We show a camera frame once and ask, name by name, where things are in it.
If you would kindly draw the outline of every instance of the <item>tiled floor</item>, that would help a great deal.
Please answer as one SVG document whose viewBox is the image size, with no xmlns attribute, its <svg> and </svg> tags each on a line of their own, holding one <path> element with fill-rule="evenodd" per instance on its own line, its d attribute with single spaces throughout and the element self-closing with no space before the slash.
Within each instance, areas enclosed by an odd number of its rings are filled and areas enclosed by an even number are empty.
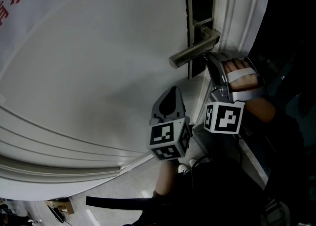
<svg viewBox="0 0 316 226">
<path fill-rule="evenodd" d="M 186 157 L 180 161 L 189 164 L 192 157 L 199 158 L 203 153 L 199 146 L 190 141 L 190 148 Z M 122 226 L 132 224 L 138 220 L 141 211 L 112 210 L 86 206 L 86 196 L 107 198 L 140 198 L 151 197 L 155 189 L 160 163 L 151 159 L 107 183 L 70 197 L 75 213 L 66 215 L 66 221 L 72 226 L 95 226 L 89 212 L 100 226 Z M 16 213 L 25 216 L 29 212 L 34 220 L 41 226 L 59 226 L 53 214 L 49 211 L 44 201 L 12 201 L 9 203 Z"/>
</svg>

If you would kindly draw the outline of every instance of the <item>cable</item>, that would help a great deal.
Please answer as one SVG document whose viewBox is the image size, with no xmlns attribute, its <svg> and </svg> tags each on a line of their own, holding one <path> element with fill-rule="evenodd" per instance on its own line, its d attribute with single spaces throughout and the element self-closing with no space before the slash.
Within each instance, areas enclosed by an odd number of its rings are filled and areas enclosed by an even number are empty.
<svg viewBox="0 0 316 226">
<path fill-rule="evenodd" d="M 194 165 L 192 166 L 191 168 L 191 179 L 192 179 L 192 186 L 191 186 L 191 190 L 190 190 L 190 193 L 188 195 L 188 197 L 191 195 L 192 191 L 193 191 L 193 169 L 196 167 L 197 164 L 199 164 L 203 159 L 207 158 L 207 157 L 210 157 L 210 154 L 206 154 L 202 157 L 200 157 L 195 163 Z"/>
<path fill-rule="evenodd" d="M 240 149 L 240 146 L 239 146 L 240 139 L 242 139 L 242 137 L 239 137 L 239 134 L 236 134 L 235 135 L 236 150 L 239 152 L 239 165 L 240 167 L 242 167 L 243 155 L 242 155 L 242 150 Z"/>
<path fill-rule="evenodd" d="M 64 219 L 64 221 L 66 222 L 66 223 L 68 223 L 70 226 L 72 226 L 69 222 L 67 222 L 65 219 Z"/>
</svg>

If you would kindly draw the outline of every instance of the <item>strap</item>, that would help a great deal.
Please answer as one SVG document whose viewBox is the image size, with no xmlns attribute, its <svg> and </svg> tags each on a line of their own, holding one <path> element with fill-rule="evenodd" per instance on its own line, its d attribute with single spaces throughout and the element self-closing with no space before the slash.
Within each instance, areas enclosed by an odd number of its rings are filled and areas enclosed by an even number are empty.
<svg viewBox="0 0 316 226">
<path fill-rule="evenodd" d="M 110 199 L 87 196 L 85 204 L 88 206 L 125 210 L 158 209 L 170 205 L 168 198 L 135 198 L 135 199 Z"/>
<path fill-rule="evenodd" d="M 235 81 L 236 79 L 239 79 L 239 78 L 246 76 L 246 75 L 249 75 L 249 74 L 256 74 L 257 75 L 256 71 L 253 70 L 251 67 L 239 69 L 239 70 L 227 73 L 228 82 L 231 83 L 231 82 Z"/>
</svg>

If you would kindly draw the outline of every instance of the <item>silver handle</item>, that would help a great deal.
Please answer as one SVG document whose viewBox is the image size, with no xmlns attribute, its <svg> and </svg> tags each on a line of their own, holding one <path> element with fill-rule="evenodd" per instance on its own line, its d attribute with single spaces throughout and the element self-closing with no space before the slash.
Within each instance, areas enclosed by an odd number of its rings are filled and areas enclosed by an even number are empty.
<svg viewBox="0 0 316 226">
<path fill-rule="evenodd" d="M 195 57 L 213 49 L 214 45 L 217 44 L 219 40 L 219 35 L 208 27 L 201 29 L 201 37 L 204 39 L 203 41 L 172 55 L 169 58 L 170 65 L 175 69 L 179 68 Z"/>
</svg>

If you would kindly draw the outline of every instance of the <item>finger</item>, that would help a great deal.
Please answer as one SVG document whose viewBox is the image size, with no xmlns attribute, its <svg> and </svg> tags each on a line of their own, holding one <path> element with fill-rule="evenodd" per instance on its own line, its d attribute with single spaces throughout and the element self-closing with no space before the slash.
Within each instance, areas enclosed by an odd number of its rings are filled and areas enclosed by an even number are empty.
<svg viewBox="0 0 316 226">
<path fill-rule="evenodd" d="M 239 59 L 234 59 L 234 62 L 236 64 L 236 66 L 238 67 L 238 69 L 244 69 L 245 66 L 243 66 L 243 64 L 241 63 L 241 61 Z"/>
<path fill-rule="evenodd" d="M 246 62 L 246 61 L 242 61 L 242 63 L 243 63 L 243 65 L 246 67 L 246 68 L 249 68 L 250 67 L 250 65 Z"/>
<path fill-rule="evenodd" d="M 230 73 L 231 72 L 231 69 L 229 69 L 228 65 L 226 65 L 225 63 L 224 63 L 224 69 L 225 69 L 226 73 Z"/>
<path fill-rule="evenodd" d="M 226 65 L 229 67 L 231 72 L 238 70 L 235 64 L 232 61 L 226 61 Z"/>
</svg>

